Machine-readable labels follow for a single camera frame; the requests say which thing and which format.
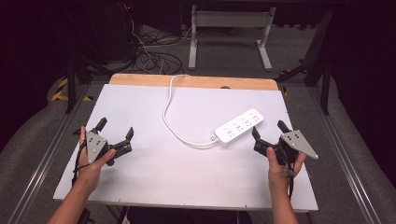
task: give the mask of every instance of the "yellow tape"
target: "yellow tape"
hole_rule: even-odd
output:
[[[67,77],[64,77],[64,79],[61,81],[61,83],[58,86],[58,89],[56,90],[55,94],[53,94],[51,101],[68,101],[69,98],[67,96],[62,96],[61,93],[64,90],[64,86],[67,84]],[[83,101],[93,101],[93,96],[86,96],[84,97]]]

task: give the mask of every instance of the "white table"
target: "white table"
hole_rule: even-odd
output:
[[[177,77],[182,82],[188,77]],[[89,202],[230,210],[271,209],[267,159],[253,150],[254,139],[245,135],[228,147],[188,147],[164,125],[163,107],[168,87],[105,85],[92,111],[87,130],[106,117],[100,133],[110,144],[124,139],[134,127],[133,151],[105,166]],[[174,88],[167,112],[169,123],[190,141],[205,143],[224,122],[251,107],[264,116],[258,127],[262,138],[277,142],[282,119],[291,127],[280,91]],[[78,148],[67,164],[55,191],[62,200],[71,188]],[[307,172],[295,178],[291,203],[296,212],[318,210]]]

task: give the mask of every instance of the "metal stand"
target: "metal stand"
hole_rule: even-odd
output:
[[[269,12],[222,12],[222,11],[196,11],[192,6],[191,11],[191,44],[189,69],[194,70],[196,65],[196,54],[198,41],[196,28],[201,27],[264,27],[262,39],[257,40],[257,47],[262,56],[262,63],[266,71],[272,71],[272,65],[265,50],[265,43],[271,29],[275,16],[275,7]]]
[[[81,84],[90,84],[92,81],[91,75],[87,70],[87,66],[91,66],[100,71],[106,76],[113,76],[114,73],[95,63],[91,59],[78,53],[72,53],[72,57],[67,62],[67,89],[68,89],[68,105],[66,114],[70,113],[73,106],[76,104],[76,79],[78,77]]]
[[[283,72],[283,75],[275,78],[276,82],[283,82],[290,77],[302,73],[307,70],[307,76],[304,80],[306,86],[315,86],[320,78],[323,76],[323,85],[321,93],[321,106],[326,115],[328,112],[328,99],[329,99],[329,88],[330,88],[330,69],[328,65],[328,56],[322,50],[327,28],[329,27],[330,20],[332,18],[333,9],[327,9],[323,15],[322,20],[318,25],[318,29],[315,32],[314,38],[312,39],[311,45],[305,55],[302,65],[292,69],[289,72]]]

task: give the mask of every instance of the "white power strip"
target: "white power strip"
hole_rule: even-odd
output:
[[[247,112],[228,121],[215,130],[212,139],[219,139],[222,147],[230,145],[238,138],[248,133],[254,126],[262,124],[264,117],[256,109],[249,109]]]

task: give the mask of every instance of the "wrist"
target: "wrist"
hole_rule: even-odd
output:
[[[87,198],[90,197],[93,190],[90,190],[86,186],[84,186],[84,181],[78,178],[75,185],[72,188],[73,191],[78,192],[79,195],[86,196]]]

